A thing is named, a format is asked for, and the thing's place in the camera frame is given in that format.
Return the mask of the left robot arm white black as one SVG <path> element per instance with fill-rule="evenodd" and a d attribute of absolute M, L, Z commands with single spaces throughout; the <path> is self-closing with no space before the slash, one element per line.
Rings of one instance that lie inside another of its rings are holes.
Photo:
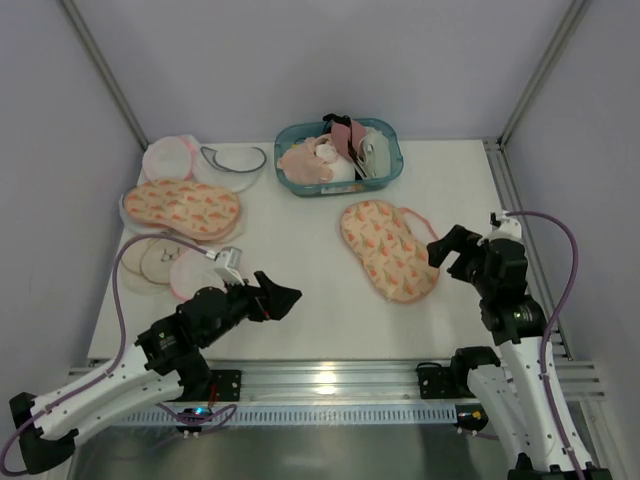
<path fill-rule="evenodd" d="M 283 319 L 302 297 L 262 271 L 255 278 L 255 286 L 204 287 L 110 362 L 48 394 L 13 397 L 25 474 L 57 467 L 92 436 L 149 405 L 201 399 L 212 377 L 202 350 L 243 320 Z"/>

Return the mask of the floral mesh laundry bag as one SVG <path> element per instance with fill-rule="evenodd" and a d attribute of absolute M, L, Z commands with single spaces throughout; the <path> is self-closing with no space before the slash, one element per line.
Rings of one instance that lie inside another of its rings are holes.
<path fill-rule="evenodd" d="M 341 236 L 386 300 L 413 303 L 436 287 L 440 271 L 429 263 L 427 245 L 414 236 L 409 216 L 424 224 L 433 240 L 439 237 L 430 222 L 415 211 L 383 200 L 365 200 L 346 208 Z"/>

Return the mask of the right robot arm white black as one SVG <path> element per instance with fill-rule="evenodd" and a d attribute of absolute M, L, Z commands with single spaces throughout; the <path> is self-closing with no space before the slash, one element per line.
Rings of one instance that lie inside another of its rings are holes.
<path fill-rule="evenodd" d="M 456 351 L 451 370 L 487 413 L 505 453 L 510 479 L 609 479 L 571 418 L 549 352 L 548 322 L 528 293 L 528 260 L 518 221 L 496 221 L 486 236 L 455 225 L 427 246 L 432 267 L 458 255 L 449 275 L 475 288 L 491 347 Z"/>

